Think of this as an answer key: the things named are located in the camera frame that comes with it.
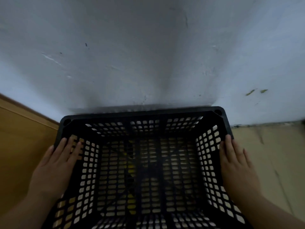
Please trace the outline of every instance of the white wall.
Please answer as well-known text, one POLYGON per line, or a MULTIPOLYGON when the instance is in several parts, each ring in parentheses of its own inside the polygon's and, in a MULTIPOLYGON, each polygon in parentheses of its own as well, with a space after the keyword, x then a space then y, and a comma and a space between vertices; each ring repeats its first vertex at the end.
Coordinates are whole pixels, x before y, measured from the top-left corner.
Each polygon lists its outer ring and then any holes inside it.
POLYGON ((0 0, 0 93, 56 121, 204 105, 223 107, 232 125, 300 120, 304 9, 305 0, 0 0))

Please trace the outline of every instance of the finger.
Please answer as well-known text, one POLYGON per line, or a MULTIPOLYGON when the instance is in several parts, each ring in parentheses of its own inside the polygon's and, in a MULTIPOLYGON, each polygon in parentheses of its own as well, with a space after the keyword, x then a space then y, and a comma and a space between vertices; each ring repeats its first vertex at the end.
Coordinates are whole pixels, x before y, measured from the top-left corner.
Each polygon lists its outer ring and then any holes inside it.
POLYGON ((236 140, 234 140, 234 139, 232 140, 232 145, 235 150, 235 154, 236 154, 236 158, 237 158, 238 162, 242 165, 246 165, 247 164, 246 157, 245 157, 243 151, 240 149, 236 140))
POLYGON ((79 141, 73 151, 73 153, 70 155, 69 159, 68 159, 68 163, 74 167, 76 161, 77 161, 77 158, 78 158, 78 154, 80 153, 81 151, 81 142, 79 141))
POLYGON ((63 148, 65 147, 67 139, 63 138, 61 139, 61 141, 59 142, 59 145, 57 146, 56 150, 54 151, 54 153, 52 154, 51 158, 50 158, 50 162, 56 162, 58 160, 58 158, 60 157, 63 148))
POLYGON ((227 152, 228 161, 233 162, 233 163, 238 162, 233 145, 232 145, 231 135, 229 135, 229 134, 226 135, 225 144, 226 144, 226 152, 227 152))
POLYGON ((73 146, 73 142, 74 142, 74 138, 70 137, 66 147, 63 149, 63 152, 61 153, 61 155, 58 159, 59 162, 66 162, 67 161, 67 159, 69 158, 72 146, 73 146))
POLYGON ((53 153, 53 149, 54 149, 54 145, 51 145, 47 151, 45 152, 43 158, 41 159, 40 163, 38 166, 44 166, 45 164, 48 163, 48 161, 50 160, 50 157, 53 153))
POLYGON ((223 166, 225 163, 228 162, 226 152, 224 150, 224 142, 221 141, 219 145, 219 157, 220 157, 220 165, 223 166))
POLYGON ((253 169, 253 168, 254 168, 254 165, 253 165, 253 163, 251 162, 250 157, 249 157, 249 154, 248 154, 248 152, 247 152, 245 149, 243 149, 243 154, 245 155, 246 162, 247 162, 248 166, 249 166, 250 168, 253 169))

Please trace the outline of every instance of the forearm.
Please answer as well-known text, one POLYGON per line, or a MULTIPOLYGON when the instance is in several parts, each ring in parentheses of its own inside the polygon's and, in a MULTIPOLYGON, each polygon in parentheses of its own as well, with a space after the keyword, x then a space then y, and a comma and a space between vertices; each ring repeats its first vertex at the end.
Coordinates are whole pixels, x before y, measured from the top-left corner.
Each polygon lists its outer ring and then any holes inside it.
POLYGON ((288 229, 305 228, 305 223, 283 211, 263 196, 252 193, 242 202, 237 203, 255 229, 288 229))
POLYGON ((40 229, 54 201, 42 196, 26 196, 0 219, 1 229, 40 229))

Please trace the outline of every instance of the plastic basket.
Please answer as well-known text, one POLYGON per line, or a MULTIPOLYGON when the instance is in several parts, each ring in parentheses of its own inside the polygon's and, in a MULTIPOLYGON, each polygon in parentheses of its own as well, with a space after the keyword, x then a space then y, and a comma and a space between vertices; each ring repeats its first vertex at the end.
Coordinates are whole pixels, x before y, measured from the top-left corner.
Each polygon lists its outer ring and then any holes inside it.
POLYGON ((222 186, 223 108, 66 116, 83 142, 43 228, 251 228, 222 186))

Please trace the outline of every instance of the person's left hand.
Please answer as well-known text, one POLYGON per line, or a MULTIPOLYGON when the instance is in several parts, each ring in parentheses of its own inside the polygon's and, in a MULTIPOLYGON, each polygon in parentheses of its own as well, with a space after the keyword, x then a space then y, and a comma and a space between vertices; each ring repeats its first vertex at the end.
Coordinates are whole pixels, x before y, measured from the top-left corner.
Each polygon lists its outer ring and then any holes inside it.
POLYGON ((73 138, 63 138, 56 150, 54 146, 48 148, 39 165, 34 170, 30 181, 28 196, 41 196, 51 201, 58 200, 66 191, 73 167, 81 150, 81 142, 78 142, 70 155, 73 138))

